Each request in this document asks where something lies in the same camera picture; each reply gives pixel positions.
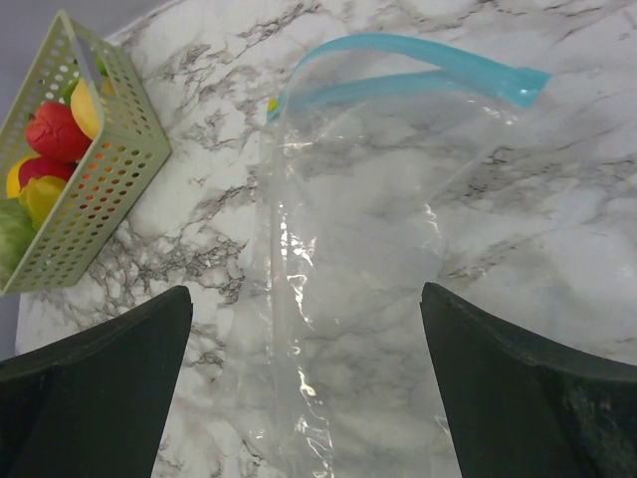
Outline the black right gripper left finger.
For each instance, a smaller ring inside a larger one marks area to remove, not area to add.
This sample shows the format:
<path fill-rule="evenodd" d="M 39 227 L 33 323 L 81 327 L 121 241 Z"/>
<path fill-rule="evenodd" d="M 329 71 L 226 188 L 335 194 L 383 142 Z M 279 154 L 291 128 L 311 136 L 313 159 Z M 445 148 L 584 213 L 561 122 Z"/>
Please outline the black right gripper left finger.
<path fill-rule="evenodd" d="M 176 286 L 2 361 L 2 476 L 150 476 L 192 317 Z"/>

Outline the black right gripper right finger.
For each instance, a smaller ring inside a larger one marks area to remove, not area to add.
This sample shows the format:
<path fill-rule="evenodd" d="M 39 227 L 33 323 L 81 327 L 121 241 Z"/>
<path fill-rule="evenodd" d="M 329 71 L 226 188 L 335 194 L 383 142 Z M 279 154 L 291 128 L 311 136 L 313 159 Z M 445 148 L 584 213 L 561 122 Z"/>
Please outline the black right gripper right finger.
<path fill-rule="evenodd" d="M 426 341 L 465 477 L 633 477 L 636 368 L 559 344 L 439 284 Z"/>

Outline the red tomato toy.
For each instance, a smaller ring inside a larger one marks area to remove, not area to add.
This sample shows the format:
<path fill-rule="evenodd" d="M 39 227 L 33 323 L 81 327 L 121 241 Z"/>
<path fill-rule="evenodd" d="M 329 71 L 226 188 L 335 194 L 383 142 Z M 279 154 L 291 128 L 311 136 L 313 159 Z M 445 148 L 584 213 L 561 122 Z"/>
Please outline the red tomato toy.
<path fill-rule="evenodd" d="M 29 115 L 25 138 L 34 151 L 61 162 L 82 160 L 93 142 L 80 130 L 71 109 L 56 102 L 44 102 Z"/>

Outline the yellow pear toy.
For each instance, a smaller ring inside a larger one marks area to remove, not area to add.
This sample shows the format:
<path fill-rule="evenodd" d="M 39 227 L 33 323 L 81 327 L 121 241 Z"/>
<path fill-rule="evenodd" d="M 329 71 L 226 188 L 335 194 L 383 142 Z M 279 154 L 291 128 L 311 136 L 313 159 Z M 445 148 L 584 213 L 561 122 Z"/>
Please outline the yellow pear toy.
<path fill-rule="evenodd" d="M 70 108 L 82 133 L 88 138 L 94 139 L 101 130 L 102 122 L 98 118 L 89 87 L 84 79 L 79 79 L 71 94 Z"/>

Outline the clear zip top bag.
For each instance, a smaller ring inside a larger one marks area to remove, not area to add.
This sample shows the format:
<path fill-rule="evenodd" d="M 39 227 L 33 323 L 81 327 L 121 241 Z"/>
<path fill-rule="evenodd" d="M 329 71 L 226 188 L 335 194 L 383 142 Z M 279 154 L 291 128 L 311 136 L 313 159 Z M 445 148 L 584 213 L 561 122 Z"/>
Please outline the clear zip top bag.
<path fill-rule="evenodd" d="M 311 50 L 271 100 L 264 315 L 287 475 L 458 475 L 420 316 L 452 229 L 434 200 L 548 82 L 367 33 Z"/>

